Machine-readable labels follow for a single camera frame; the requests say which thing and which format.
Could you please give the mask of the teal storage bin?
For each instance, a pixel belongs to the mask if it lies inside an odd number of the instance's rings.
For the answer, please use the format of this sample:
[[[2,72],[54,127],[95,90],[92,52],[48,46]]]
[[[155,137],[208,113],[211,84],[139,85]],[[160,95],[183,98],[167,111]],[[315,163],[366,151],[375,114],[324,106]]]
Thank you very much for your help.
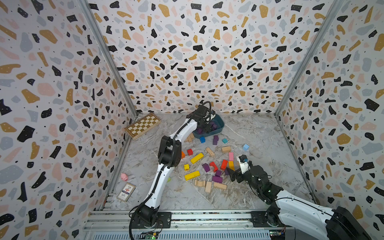
[[[201,138],[201,137],[209,137],[209,136],[214,136],[214,135],[218,135],[219,133],[222,132],[224,126],[225,126],[225,123],[223,121],[223,119],[221,118],[220,115],[216,115],[215,118],[213,118],[210,122],[210,126],[214,126],[216,125],[216,129],[212,129],[209,133],[198,133],[198,130],[195,130],[193,131],[193,135],[195,138]]]

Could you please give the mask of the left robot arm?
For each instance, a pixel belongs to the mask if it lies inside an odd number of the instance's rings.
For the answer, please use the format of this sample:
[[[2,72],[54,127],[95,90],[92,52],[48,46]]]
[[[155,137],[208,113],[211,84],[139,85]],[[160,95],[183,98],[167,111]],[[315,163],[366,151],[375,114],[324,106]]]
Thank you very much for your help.
[[[168,178],[182,159],[182,143],[197,129],[202,129],[208,133],[212,128],[210,122],[215,117],[216,112],[212,110],[211,102],[206,101],[186,116],[186,120],[177,131],[162,137],[158,152],[159,164],[154,181],[146,198],[134,208],[130,227],[133,226],[134,222],[148,227],[152,227],[157,222],[161,197]]]

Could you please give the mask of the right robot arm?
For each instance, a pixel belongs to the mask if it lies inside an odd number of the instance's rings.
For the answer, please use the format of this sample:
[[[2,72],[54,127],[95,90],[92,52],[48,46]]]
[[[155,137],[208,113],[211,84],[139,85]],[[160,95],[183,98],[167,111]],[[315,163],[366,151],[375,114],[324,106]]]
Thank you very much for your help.
[[[245,182],[269,205],[264,218],[271,226],[291,226],[318,240],[369,240],[371,237],[346,208],[323,207],[301,199],[273,184],[259,165],[246,155],[237,157],[239,169],[227,168],[231,181]]]

